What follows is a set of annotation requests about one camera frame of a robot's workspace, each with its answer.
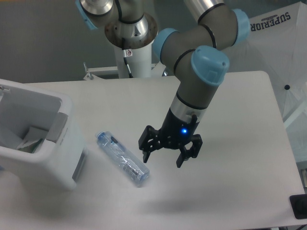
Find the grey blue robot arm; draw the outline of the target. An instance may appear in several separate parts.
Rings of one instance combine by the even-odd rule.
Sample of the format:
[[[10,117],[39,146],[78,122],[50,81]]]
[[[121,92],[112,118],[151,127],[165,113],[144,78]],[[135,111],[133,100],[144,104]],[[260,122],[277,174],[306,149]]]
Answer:
[[[138,141],[143,161],[155,150],[180,150],[178,167],[200,152],[202,139],[195,130],[230,65],[223,50],[245,40],[250,32],[246,13],[230,9],[222,0],[188,0],[186,5],[197,26],[181,33],[172,28],[158,31],[141,0],[76,1],[86,25],[104,27],[109,42],[120,49],[130,78],[135,76],[131,66],[135,50],[151,45],[179,80],[162,127],[147,126]]]

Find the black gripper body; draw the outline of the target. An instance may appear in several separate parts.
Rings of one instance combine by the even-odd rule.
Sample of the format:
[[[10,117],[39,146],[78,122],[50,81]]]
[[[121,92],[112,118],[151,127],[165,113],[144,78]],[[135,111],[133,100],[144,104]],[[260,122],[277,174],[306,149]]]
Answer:
[[[200,150],[201,136],[194,134],[199,124],[197,115],[192,112],[188,118],[189,121],[183,121],[175,116],[171,109],[168,110],[158,135],[162,148],[177,150],[192,142],[193,150]]]

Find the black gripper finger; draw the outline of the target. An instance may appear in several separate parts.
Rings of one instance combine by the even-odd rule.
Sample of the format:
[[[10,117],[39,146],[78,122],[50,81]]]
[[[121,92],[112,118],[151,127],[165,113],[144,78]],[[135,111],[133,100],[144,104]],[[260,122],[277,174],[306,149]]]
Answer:
[[[192,142],[190,149],[187,149],[184,143],[179,143],[180,155],[176,161],[178,168],[180,168],[183,162],[187,161],[189,158],[197,158],[200,152],[203,144],[200,134],[193,135],[190,139],[190,142]]]
[[[160,140],[160,130],[154,129],[152,126],[146,126],[138,141],[139,149],[143,153],[143,162],[146,163],[155,150],[163,147]]]

